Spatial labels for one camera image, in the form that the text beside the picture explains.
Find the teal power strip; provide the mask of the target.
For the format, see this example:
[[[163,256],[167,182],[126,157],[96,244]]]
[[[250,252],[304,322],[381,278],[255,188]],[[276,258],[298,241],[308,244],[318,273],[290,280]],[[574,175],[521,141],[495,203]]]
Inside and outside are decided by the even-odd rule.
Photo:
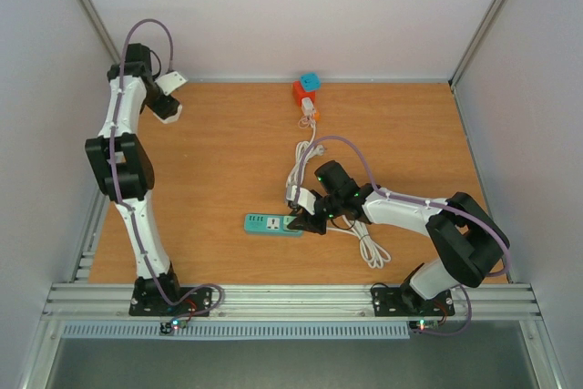
[[[243,229],[248,234],[271,237],[301,237],[301,230],[289,228],[293,216],[280,214],[249,213],[245,216]]]

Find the white usb charger plug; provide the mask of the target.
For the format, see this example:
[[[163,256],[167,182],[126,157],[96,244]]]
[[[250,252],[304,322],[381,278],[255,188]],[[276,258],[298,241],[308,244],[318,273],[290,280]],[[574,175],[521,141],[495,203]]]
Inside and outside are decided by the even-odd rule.
[[[301,101],[302,113],[305,117],[312,117],[316,113],[315,106],[309,97],[304,97]]]

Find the red cube plug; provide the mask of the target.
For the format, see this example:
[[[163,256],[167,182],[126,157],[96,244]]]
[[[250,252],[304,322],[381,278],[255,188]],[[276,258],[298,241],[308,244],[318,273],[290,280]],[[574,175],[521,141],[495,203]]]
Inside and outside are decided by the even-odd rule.
[[[310,101],[315,104],[315,99],[316,99],[316,91],[312,90],[312,91],[306,91],[303,88],[303,85],[301,83],[300,80],[296,80],[292,83],[292,96],[294,99],[295,104],[298,107],[302,106],[302,101],[305,98],[310,99]]]

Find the blue cube plug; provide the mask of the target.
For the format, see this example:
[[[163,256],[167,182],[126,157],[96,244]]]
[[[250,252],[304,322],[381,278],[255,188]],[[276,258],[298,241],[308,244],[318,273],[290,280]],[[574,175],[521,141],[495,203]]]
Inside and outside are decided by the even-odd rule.
[[[301,75],[299,81],[305,92],[315,92],[321,87],[321,80],[315,72]]]

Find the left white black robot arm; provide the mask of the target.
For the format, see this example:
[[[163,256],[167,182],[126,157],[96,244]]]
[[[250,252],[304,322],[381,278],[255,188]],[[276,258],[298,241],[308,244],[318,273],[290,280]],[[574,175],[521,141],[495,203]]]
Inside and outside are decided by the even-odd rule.
[[[154,169],[138,139],[138,119],[146,107],[164,123],[178,120],[182,110],[158,78],[152,73],[151,50],[140,43],[129,45],[125,61],[107,72],[111,98],[104,125],[85,143],[98,187],[115,203],[134,251],[132,316],[171,315],[184,299],[154,218]]]

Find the right small circuit board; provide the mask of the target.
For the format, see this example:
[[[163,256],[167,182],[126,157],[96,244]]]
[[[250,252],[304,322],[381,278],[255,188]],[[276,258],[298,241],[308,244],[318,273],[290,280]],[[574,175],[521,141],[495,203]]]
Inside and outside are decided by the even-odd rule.
[[[420,319],[409,322],[409,328],[414,333],[436,331],[441,325],[440,321]]]

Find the small circuit board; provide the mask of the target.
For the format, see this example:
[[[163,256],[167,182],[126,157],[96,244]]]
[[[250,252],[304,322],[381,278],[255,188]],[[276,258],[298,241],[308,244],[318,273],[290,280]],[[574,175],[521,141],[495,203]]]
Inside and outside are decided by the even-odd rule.
[[[161,335],[171,335],[188,327],[188,320],[172,319],[169,322],[162,322],[159,325],[159,333]]]
[[[409,322],[409,328],[414,333],[436,331],[441,325],[440,321],[420,319]]]

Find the left small circuit board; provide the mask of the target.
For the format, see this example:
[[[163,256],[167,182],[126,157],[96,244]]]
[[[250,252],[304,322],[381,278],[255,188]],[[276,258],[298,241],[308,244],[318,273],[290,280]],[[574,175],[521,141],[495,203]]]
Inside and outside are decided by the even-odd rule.
[[[188,320],[172,319],[169,322],[162,322],[159,325],[159,333],[161,335],[171,335],[188,327]]]

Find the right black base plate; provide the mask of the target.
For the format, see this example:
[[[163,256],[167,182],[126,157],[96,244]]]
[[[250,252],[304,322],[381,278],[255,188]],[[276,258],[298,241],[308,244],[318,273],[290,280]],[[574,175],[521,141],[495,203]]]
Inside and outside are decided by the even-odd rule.
[[[376,283],[370,289],[373,312],[377,317],[438,317],[454,316],[455,307],[450,291],[438,293],[424,300],[413,292],[403,292],[400,287]]]

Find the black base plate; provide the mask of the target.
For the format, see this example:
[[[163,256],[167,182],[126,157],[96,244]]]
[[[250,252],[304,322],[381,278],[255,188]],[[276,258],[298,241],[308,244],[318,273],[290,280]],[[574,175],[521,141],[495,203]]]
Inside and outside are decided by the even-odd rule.
[[[183,301],[179,300],[189,290],[180,287],[174,274],[160,275],[157,278],[161,290],[166,294],[172,304],[169,304],[162,296],[159,287],[153,279],[139,277],[134,283],[130,299],[128,314],[134,317],[176,317],[182,314],[189,315],[197,312],[201,316],[209,315],[209,307],[212,304],[212,289],[200,288],[189,294]]]
[[[413,292],[403,292],[400,287],[376,283],[370,289],[373,312],[377,317],[438,317],[454,316],[455,307],[450,291],[438,293],[424,300]]]

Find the left aluminium corner post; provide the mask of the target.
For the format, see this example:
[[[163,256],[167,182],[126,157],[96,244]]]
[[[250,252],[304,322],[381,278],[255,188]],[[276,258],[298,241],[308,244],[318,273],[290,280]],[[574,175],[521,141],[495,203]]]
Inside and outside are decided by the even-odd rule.
[[[112,67],[114,64],[118,64],[120,61],[120,53],[94,2],[92,0],[77,0],[77,3],[95,32],[100,44],[106,50],[110,58],[110,66]]]

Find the aluminium corner post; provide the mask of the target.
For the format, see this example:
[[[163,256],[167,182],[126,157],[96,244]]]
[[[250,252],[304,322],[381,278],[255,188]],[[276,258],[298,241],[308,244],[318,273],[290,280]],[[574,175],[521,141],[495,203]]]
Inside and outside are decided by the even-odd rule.
[[[464,76],[466,70],[469,68],[471,62],[476,56],[480,46],[484,43],[488,33],[494,25],[497,17],[502,12],[507,0],[492,0],[486,12],[482,17],[477,29],[473,33],[464,53],[462,54],[455,70],[448,80],[448,84],[452,90],[455,90],[460,80]]]
[[[120,53],[94,2],[92,0],[77,0],[77,3],[95,32],[100,44],[106,50],[110,58],[110,66],[112,67],[114,64],[118,64],[120,61]]]

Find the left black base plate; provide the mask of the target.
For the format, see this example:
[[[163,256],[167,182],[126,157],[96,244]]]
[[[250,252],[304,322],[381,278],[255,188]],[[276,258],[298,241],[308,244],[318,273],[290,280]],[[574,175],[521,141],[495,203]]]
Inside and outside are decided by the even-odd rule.
[[[189,290],[180,287],[174,274],[160,275],[157,278],[161,290],[166,294],[172,304],[169,304],[162,296],[159,287],[153,279],[139,277],[134,283],[130,299],[128,314],[134,317],[176,317],[182,314],[189,315],[197,312],[201,316],[209,315],[209,307],[212,304],[212,289],[200,288],[189,294],[183,301],[179,300]]]

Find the front aluminium rail frame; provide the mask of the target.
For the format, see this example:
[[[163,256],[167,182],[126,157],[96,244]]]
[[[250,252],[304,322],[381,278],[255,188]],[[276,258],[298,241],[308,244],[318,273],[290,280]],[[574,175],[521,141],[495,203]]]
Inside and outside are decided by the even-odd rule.
[[[226,285],[213,321],[372,321],[385,300],[368,285]],[[51,286],[41,316],[63,320],[126,320],[133,287],[129,284],[58,283]],[[449,322],[540,321],[532,287],[524,283],[484,284],[446,302]]]

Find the right aluminium corner post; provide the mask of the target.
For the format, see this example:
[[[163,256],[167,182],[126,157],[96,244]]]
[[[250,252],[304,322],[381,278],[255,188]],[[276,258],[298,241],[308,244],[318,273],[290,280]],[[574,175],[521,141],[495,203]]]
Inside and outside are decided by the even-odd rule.
[[[507,0],[492,0],[486,12],[482,17],[477,29],[473,33],[464,53],[462,54],[455,70],[448,80],[448,84],[452,90],[455,90],[460,80],[464,76],[466,70],[469,68],[471,62],[476,56],[480,46],[484,43],[488,33],[494,25],[497,17],[502,12]]]

